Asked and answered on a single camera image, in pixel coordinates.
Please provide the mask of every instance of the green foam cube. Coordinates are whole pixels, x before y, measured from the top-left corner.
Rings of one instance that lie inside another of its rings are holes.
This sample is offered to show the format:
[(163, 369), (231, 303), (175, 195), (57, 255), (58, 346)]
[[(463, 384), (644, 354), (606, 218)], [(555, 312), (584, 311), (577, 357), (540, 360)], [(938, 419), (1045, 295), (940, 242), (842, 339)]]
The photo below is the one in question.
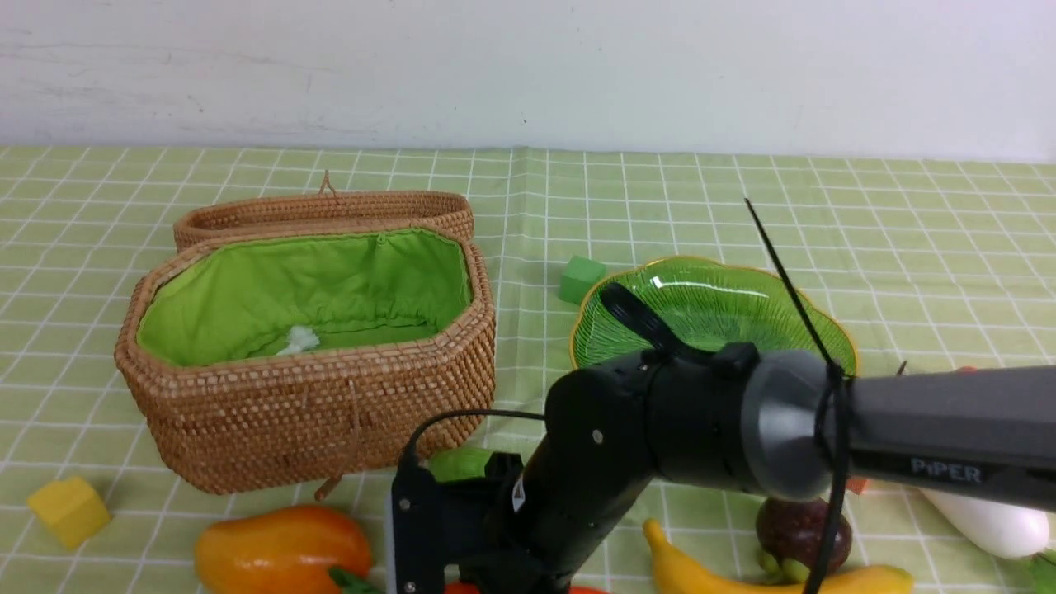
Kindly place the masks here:
[(558, 298), (573, 305), (583, 302), (590, 289), (605, 278), (605, 264), (582, 256), (572, 256), (561, 275)]

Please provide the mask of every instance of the black wire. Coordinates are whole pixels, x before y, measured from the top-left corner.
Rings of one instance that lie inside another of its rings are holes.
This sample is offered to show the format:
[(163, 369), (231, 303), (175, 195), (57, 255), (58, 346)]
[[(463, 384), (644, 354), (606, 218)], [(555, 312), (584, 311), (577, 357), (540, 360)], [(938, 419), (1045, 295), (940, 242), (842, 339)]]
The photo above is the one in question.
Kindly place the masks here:
[(811, 339), (814, 345), (817, 346), (817, 350), (822, 352), (822, 358), (825, 359), (826, 365), (833, 366), (836, 365), (829, 356), (829, 351), (825, 349), (825, 342), (822, 342), (822, 336), (817, 334), (817, 329), (810, 321), (810, 316), (807, 315), (807, 309), (803, 305), (803, 301), (799, 300), (799, 295), (792, 285), (792, 279), (789, 278), (787, 272), (785, 272), (785, 266), (781, 265), (780, 258), (777, 257), (777, 250), (774, 249), (774, 244), (770, 242), (770, 237), (767, 231), (762, 228), (762, 221), (759, 220), (759, 216), (755, 212), (755, 207), (752, 206), (752, 202), (744, 199), (744, 203), (748, 204), (748, 211), (752, 215), (752, 219), (755, 221), (755, 227), (759, 229), (759, 237), (762, 238), (763, 245), (767, 246), (767, 253), (770, 255), (770, 259), (774, 262), (774, 267), (777, 268), (777, 274), (781, 277), (781, 282), (785, 284), (785, 290), (788, 292), (789, 297), (792, 298), (792, 303), (795, 304), (795, 309), (799, 312), (799, 319), (803, 320), (804, 324), (807, 327), (807, 332), (810, 333)]
[[(814, 420), (814, 438), (822, 445), (832, 464), (832, 487), (829, 491), (829, 507), (825, 515), (825, 522), (822, 524), (822, 542), (817, 550), (817, 558), (814, 559), (814, 567), (810, 569), (810, 575), (803, 587), (804, 594), (817, 594), (822, 589), (822, 582), (829, 573), (829, 560), (832, 558), (832, 550), (835, 546), (836, 531), (840, 527), (840, 519), (843, 516), (844, 497), (847, 494), (847, 480), (850, 475), (851, 416), (850, 400), (848, 398), (847, 390), (853, 386), (853, 378), (848, 378), (847, 383), (844, 383), (846, 373), (829, 356), (825, 344), (822, 342), (822, 337), (817, 334), (817, 329), (810, 321), (810, 316), (807, 315), (807, 310), (799, 300), (799, 295), (796, 293), (795, 286), (792, 285), (792, 280), (785, 271), (785, 266), (781, 265), (780, 258), (777, 257), (777, 250), (774, 249), (773, 243), (770, 242), (770, 237), (767, 236), (767, 231), (762, 227), (762, 222), (759, 220), (758, 215), (756, 215), (755, 208), (752, 207), (752, 202), (746, 198), (744, 203), (748, 204), (748, 210), (755, 221), (755, 226), (762, 238), (762, 243), (767, 247), (767, 253), (770, 255), (770, 259), (773, 260), (774, 267), (777, 268), (777, 274), (785, 284), (785, 290), (795, 304), (796, 311), (799, 313), (799, 318), (803, 319), (804, 326), (807, 327), (807, 332), (810, 333), (810, 337), (825, 359), (826, 386)], [(825, 421), (830, 402), (833, 404), (835, 411), (836, 433), (835, 444), (832, 449), (825, 442)]]
[(449, 410), (441, 412), (429, 420), (427, 420), (418, 428), (411, 433), (411, 438), (407, 441), (407, 445), (403, 446), (403, 456), (400, 457), (400, 464), (418, 464), (418, 440), (421, 435), (429, 430), (430, 427), (436, 425), (440, 421), (447, 421), (448, 419), (457, 419), (460, 416), (507, 416), (512, 419), (530, 419), (532, 421), (546, 421), (546, 416), (538, 412), (524, 412), (521, 410), (492, 410), (485, 408), (467, 408), (461, 410)]

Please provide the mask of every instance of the green glass bowl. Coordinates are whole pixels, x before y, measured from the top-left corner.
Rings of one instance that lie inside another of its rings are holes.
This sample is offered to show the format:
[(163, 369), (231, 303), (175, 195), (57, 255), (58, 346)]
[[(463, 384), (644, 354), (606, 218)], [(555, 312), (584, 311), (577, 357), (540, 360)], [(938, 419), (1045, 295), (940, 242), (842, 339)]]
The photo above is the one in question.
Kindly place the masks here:
[[(587, 293), (569, 338), (576, 368), (649, 348), (602, 305), (600, 291), (609, 282), (629, 289), (682, 340), (698, 349), (717, 351), (727, 342), (751, 341), (762, 352), (805, 349), (817, 353), (780, 278), (757, 268), (675, 256), (611, 275)], [(848, 373), (856, 373), (853, 339), (802, 292), (799, 297), (829, 354)]]

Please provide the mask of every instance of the yellow foam cube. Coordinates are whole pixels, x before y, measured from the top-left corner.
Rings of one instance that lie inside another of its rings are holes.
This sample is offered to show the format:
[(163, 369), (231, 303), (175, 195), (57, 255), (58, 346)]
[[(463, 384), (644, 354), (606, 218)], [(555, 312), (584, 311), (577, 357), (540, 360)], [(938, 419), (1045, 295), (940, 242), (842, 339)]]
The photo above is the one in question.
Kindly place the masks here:
[(110, 522), (102, 498), (80, 477), (48, 483), (31, 495), (26, 504), (70, 550), (80, 546)]

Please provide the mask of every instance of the table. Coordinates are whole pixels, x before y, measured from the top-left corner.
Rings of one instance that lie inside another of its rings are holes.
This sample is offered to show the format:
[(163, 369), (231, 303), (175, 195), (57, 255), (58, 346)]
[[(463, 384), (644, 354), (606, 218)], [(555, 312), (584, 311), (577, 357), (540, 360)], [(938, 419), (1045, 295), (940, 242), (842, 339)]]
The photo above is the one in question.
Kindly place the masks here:
[[(233, 497), (189, 487), (157, 457), (112, 352), (135, 282), (174, 254), (188, 209), (338, 189), (461, 192), (499, 310), (496, 407), (539, 409), (570, 368), (573, 255), (620, 271), (674, 254), (769, 267), (757, 206), (796, 284), (861, 349), (863, 375), (1020, 366), (1056, 356), (1056, 165), (767, 155), (0, 147), (0, 591), (195, 592), (194, 539), (227, 517), (309, 501), (315, 484)], [(530, 453), (539, 424), (490, 420), (471, 443)], [(90, 480), (114, 513), (76, 553), (32, 518), (56, 477)], [(328, 503), (383, 550), (391, 475), (347, 477)], [(640, 525), (656, 517), (713, 570), (747, 579), (758, 500), (653, 485), (583, 568), (620, 594), (653, 591)], [(960, 538), (919, 493), (850, 496), (855, 561), (916, 574), (920, 592), (1013, 592), (1022, 567)], [(379, 580), (383, 567), (374, 571)]]

